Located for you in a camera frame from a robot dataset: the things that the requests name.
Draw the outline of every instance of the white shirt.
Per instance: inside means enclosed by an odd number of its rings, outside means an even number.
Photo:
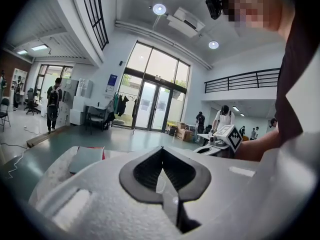
[[[220,120],[220,123],[218,125],[217,130],[219,131],[223,126],[227,126],[227,125],[234,125],[235,124],[235,114],[233,112],[231,112],[231,116],[230,116],[230,111],[228,111],[228,113],[226,115],[222,115],[220,114],[220,111],[218,111],[218,113],[216,113],[215,119],[214,120]]]

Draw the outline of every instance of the poster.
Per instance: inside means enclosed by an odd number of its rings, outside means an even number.
[[[109,77],[109,81],[108,81],[108,84],[106,86],[106,89],[105,91],[111,91],[113,92],[114,91],[114,88],[115,88],[115,85],[116,85],[116,81],[117,81],[117,75],[114,75],[114,74],[111,74],[110,77]]]

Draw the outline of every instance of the floor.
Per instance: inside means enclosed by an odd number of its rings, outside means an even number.
[[[27,148],[26,141],[39,134],[48,132],[47,119],[37,113],[26,114],[23,106],[19,106],[16,111],[8,112],[11,127],[5,122],[4,132],[0,125],[0,143],[9,145],[19,145]],[[3,165],[16,156],[20,156],[25,150],[19,146],[1,145],[3,157],[0,157],[0,165]]]
[[[8,171],[14,169],[14,163],[19,159],[7,162],[0,173],[14,194],[28,201],[34,187],[49,168],[49,166],[66,150],[73,146],[104,147],[106,150],[130,152],[157,146],[172,146],[195,150],[199,146],[192,142],[184,142],[165,133],[147,132],[112,127],[101,132],[99,129],[85,130],[83,125],[72,127],[37,146],[28,149],[23,159],[17,164],[18,169],[12,172],[13,178],[8,178]]]

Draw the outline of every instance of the green floor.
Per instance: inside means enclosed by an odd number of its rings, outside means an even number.
[[[75,126],[67,132],[60,133],[41,144],[27,150],[23,159],[17,164],[18,170],[12,172],[13,178],[7,178],[8,171],[13,170],[15,157],[7,162],[0,170],[7,185],[14,195],[25,201],[29,197],[49,166],[66,150],[73,146],[104,147],[106,150],[130,152],[157,146],[172,146],[182,149],[195,150],[195,143],[184,142],[165,133],[147,132],[112,127],[101,132],[98,129],[85,131],[84,126]]]

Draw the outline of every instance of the glass door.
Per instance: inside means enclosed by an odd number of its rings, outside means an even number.
[[[168,117],[170,90],[159,84],[143,83],[141,100],[135,121],[135,128],[146,131],[161,132]]]

